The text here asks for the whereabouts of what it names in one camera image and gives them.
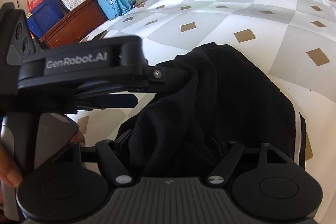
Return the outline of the person's left hand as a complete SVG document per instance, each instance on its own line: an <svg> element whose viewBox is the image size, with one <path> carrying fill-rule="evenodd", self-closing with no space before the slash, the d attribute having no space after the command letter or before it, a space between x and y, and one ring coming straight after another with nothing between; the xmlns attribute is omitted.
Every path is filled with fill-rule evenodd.
<svg viewBox="0 0 336 224"><path fill-rule="evenodd" d="M11 188L17 188L23 180L21 171L3 146L1 146L0 160L1 181Z"/></svg>

